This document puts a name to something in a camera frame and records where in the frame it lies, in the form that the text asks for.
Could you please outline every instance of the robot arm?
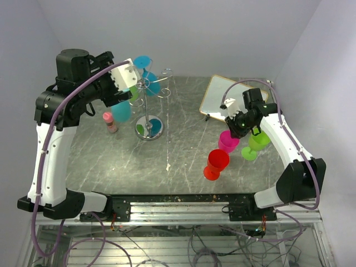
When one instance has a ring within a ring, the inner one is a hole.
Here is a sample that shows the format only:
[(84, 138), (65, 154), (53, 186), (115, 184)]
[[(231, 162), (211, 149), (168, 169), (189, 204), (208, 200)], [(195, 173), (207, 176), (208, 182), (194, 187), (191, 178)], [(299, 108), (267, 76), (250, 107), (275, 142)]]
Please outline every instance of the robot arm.
[[(33, 181), (27, 196), (18, 200), (18, 208), (32, 212), (37, 186), (37, 174), (42, 145), (50, 129), (51, 118), (62, 101), (78, 86), (104, 68), (113, 65), (113, 55), (105, 52), (97, 57), (84, 50), (64, 50), (56, 58), (57, 89), (50, 86), (36, 100), (37, 157)], [(43, 164), (41, 198), (38, 211), (51, 219), (69, 219), (81, 212), (95, 211), (103, 216), (112, 214), (110, 196), (96, 192), (77, 192), (66, 188), (66, 171), (70, 147), (80, 116), (86, 113), (87, 104), (101, 99), (107, 107), (132, 97), (128, 88), (134, 86), (141, 76), (132, 63), (113, 68), (89, 86), (85, 87), (65, 106), (55, 123)]]
[[(326, 169), (324, 160), (313, 158), (303, 148), (281, 114), (282, 125), (287, 131), (282, 128), (276, 104), (265, 103), (259, 88), (245, 91), (243, 97), (245, 108), (248, 110), (246, 113), (239, 109), (233, 98), (226, 99), (221, 106), (221, 108), (228, 110), (229, 115), (225, 121), (231, 131), (231, 137), (242, 138), (250, 131), (255, 134), (252, 131), (254, 127), (259, 130), (259, 133), (264, 131), (277, 149), (285, 169), (273, 187), (257, 192), (254, 195), (257, 207), (262, 209), (315, 197), (312, 174), (307, 168), (305, 159), (313, 168), (320, 191)], [(303, 152), (305, 159), (300, 154), (300, 151)]]

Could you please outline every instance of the purple cable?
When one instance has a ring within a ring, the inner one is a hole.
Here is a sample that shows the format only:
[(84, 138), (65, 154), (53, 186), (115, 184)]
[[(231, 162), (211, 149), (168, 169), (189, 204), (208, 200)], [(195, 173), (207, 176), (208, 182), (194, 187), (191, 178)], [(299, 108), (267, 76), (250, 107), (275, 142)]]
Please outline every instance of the purple cable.
[[(53, 114), (53, 116), (51, 118), (50, 127), (48, 129), (46, 138), (45, 138), (45, 140), (43, 142), (42, 151), (47, 151), (48, 145), (49, 145), (51, 137), (52, 137), (52, 134), (53, 134), (53, 132), (55, 130), (55, 123), (56, 123), (57, 117), (61, 113), (61, 111), (64, 109), (64, 107), (69, 103), (69, 101), (71, 101), (72, 98), (75, 97), (80, 91), (82, 91), (85, 87), (87, 87), (89, 84), (91, 84), (96, 79), (98, 79), (101, 76), (103, 76), (105, 73), (108, 73), (113, 68), (120, 67), (120, 66), (128, 64), (128, 63), (129, 63), (129, 61), (123, 61), (123, 62), (114, 64), (114, 65), (111, 65), (111, 66), (105, 68), (104, 70), (98, 72), (94, 76), (90, 77), (87, 81), (82, 83), (80, 86), (78, 86), (73, 92), (71, 92), (62, 101), (62, 103), (57, 107), (57, 109), (55, 110), (55, 112), (54, 112), (54, 114)], [(32, 214), (32, 223), (31, 223), (31, 239), (32, 239), (32, 242), (33, 242), (33, 246), (35, 247), (37, 252), (40, 254), (40, 256), (42, 256), (44, 258), (48, 257), (48, 256), (52, 255), (54, 252), (56, 252), (56, 249), (58, 247), (58, 243), (59, 243), (59, 240), (60, 240), (60, 236), (61, 236), (61, 231), (62, 231), (62, 228), (63, 228), (63, 223), (64, 223), (64, 220), (63, 220), (61, 222), (60, 230), (58, 232), (56, 243), (54, 245), (53, 250), (49, 254), (44, 253), (41, 250), (41, 248), (39, 247), (39, 244), (38, 244), (38, 241), (37, 241), (37, 238), (36, 238), (36, 217), (37, 217), (39, 201), (41, 199), (42, 175), (43, 175), (43, 168), (44, 168), (44, 165), (45, 165), (46, 155), (47, 154), (44, 152), (39, 157), (38, 173), (37, 173), (37, 185), (36, 185), (36, 194), (37, 194), (37, 196), (36, 196), (36, 200), (34, 202), (34, 208), (33, 208), (33, 214)]]
[(140, 265), (146, 264), (146, 263), (158, 263), (158, 264), (163, 265), (164, 267), (169, 267), (169, 265), (164, 263), (163, 261), (155, 260), (155, 259), (144, 260), (144, 261), (140, 262), (139, 264), (137, 264), (136, 267), (139, 267)]
[(291, 241), (297, 237), (299, 237), (303, 232), (303, 226), (301, 225), (301, 223), (296, 219), (294, 218), (293, 216), (283, 212), (283, 211), (280, 211), (280, 210), (275, 210), (275, 212), (278, 212), (278, 213), (281, 213), (283, 214), (284, 216), (287, 216), (288, 218), (291, 218), (293, 221), (296, 222), (296, 224), (298, 225), (299, 227), (299, 232), (289, 238), (281, 238), (281, 239), (262, 239), (262, 238), (254, 238), (252, 236), (249, 236), (249, 235), (246, 235), (245, 233), (241, 233), (241, 232), (238, 232), (232, 228), (229, 228), (229, 227), (226, 227), (226, 226), (222, 226), (222, 225), (218, 225), (218, 226), (212, 226), (212, 227), (218, 227), (220, 229), (223, 229), (223, 230), (226, 230), (226, 231), (229, 231), (231, 233), (234, 233), (234, 234), (237, 234), (237, 235), (241, 235), (241, 236), (244, 236), (248, 239), (251, 239), (251, 240), (255, 240), (255, 241), (261, 241), (261, 242), (283, 242), (283, 241)]
[[(102, 244), (101, 244), (101, 248), (99, 250), (99, 252), (96, 254), (96, 256), (94, 257), (94, 259), (91, 261), (91, 263), (88, 264), (87, 267), (90, 267), (92, 266), (95, 261), (99, 258), (100, 254), (102, 253), (103, 249), (104, 249), (104, 246), (105, 246), (105, 242), (106, 242), (106, 232), (105, 232), (105, 227), (104, 227), (104, 224), (102, 223), (102, 220), (99, 218), (98, 215), (96, 215), (94, 212), (89, 212), (91, 215), (93, 215), (95, 217), (95, 219), (97, 219), (101, 225), (101, 229), (102, 229), (102, 234), (103, 234), (103, 237), (102, 239), (100, 239), (100, 241), (102, 241)], [(85, 238), (83, 240), (80, 240), (78, 242), (75, 242), (68, 250), (67, 252), (65, 253), (65, 256), (63, 257), (63, 266), (66, 267), (67, 266), (67, 257), (68, 257), (68, 254), (69, 252), (71, 251), (71, 249), (73, 249), (76, 245), (80, 244), (80, 243), (83, 243), (85, 241), (89, 241), (89, 240), (93, 240), (95, 238)]]
[(224, 95), (222, 96), (222, 100), (221, 100), (221, 105), (224, 104), (224, 101), (226, 99), (226, 95), (228, 94), (228, 92), (230, 91), (231, 88), (233, 88), (235, 85), (238, 85), (240, 83), (243, 83), (243, 82), (260, 82), (262, 83), (263, 85), (267, 86), (268, 88), (270, 88), (272, 94), (274, 95), (275, 99), (276, 99), (276, 104), (277, 104), (277, 112), (278, 112), (278, 119), (279, 119), (279, 123), (281, 124), (282, 126), (282, 129), (285, 131), (285, 133), (288, 135), (288, 137), (290, 138), (290, 140), (292, 141), (293, 145), (295, 146), (295, 148), (298, 150), (298, 152), (300, 153), (301, 157), (303, 158), (310, 174), (311, 174), (311, 178), (313, 179), (313, 183), (314, 183), (314, 187), (315, 187), (315, 194), (316, 194), (316, 198), (315, 198), (315, 205), (313, 207), (308, 207), (308, 206), (305, 206), (303, 204), (299, 204), (299, 203), (295, 203), (295, 202), (292, 202), (294, 205), (296, 206), (300, 206), (300, 207), (303, 207), (307, 210), (315, 210), (318, 208), (319, 206), (319, 203), (320, 203), (320, 190), (319, 190), (319, 184), (318, 184), (318, 181), (317, 181), (317, 177), (315, 175), (315, 172), (312, 168), (312, 166), (310, 165), (308, 159), (306, 158), (305, 154), (300, 150), (300, 147), (298, 145), (298, 143), (296, 142), (296, 140), (292, 137), (291, 133), (288, 131), (288, 129), (283, 125), (283, 121), (282, 121), (282, 115), (281, 115), (281, 110), (280, 110), (280, 100), (279, 100), (279, 96), (276, 92), (276, 90), (267, 82), (264, 82), (264, 81), (261, 81), (259, 79), (244, 79), (244, 80), (240, 80), (238, 82), (235, 82), (233, 83), (227, 90), (226, 92), (224, 93)]
[(221, 261), (217, 258), (217, 254), (212, 249), (208, 249), (208, 248), (202, 248), (201, 250), (198, 251), (197, 254), (195, 254), (192, 263), (193, 266), (196, 266), (196, 264), (198, 263), (199, 259), (202, 256), (211, 256), (214, 261), (214, 267), (221, 266)]
[(111, 242), (111, 241), (108, 241), (106, 240), (106, 232), (105, 232), (105, 227), (104, 227), (104, 224), (102, 223), (102, 220), (99, 218), (98, 215), (96, 215), (94, 212), (90, 212), (91, 215), (93, 215), (100, 223), (101, 225), (101, 229), (102, 229), (102, 232), (103, 232), (103, 238), (85, 238), (83, 240), (80, 240), (78, 242), (75, 242), (68, 250), (67, 252), (65, 253), (65, 256), (63, 257), (63, 266), (66, 267), (67, 266), (67, 258), (68, 258), (68, 254), (69, 252), (71, 251), (71, 249), (73, 249), (76, 245), (80, 244), (80, 243), (83, 243), (83, 242), (86, 242), (86, 241), (92, 241), (92, 240), (97, 240), (97, 241), (102, 241), (102, 245), (101, 245), (101, 248), (100, 250), (98, 251), (98, 253), (96, 254), (96, 256), (94, 257), (94, 259), (91, 261), (91, 263), (89, 263), (89, 265), (87, 267), (90, 267), (92, 266), (95, 261), (99, 258), (100, 254), (102, 253), (103, 249), (104, 249), (104, 246), (105, 246), (105, 243), (109, 243), (111, 245), (114, 245), (114, 246), (117, 246), (119, 249), (121, 249), (127, 256), (128, 258), (128, 261), (130, 262), (130, 267), (132, 267), (132, 261), (131, 261), (131, 258), (130, 258), (130, 255), (127, 253), (127, 251), (120, 245), (114, 243), (114, 242)]

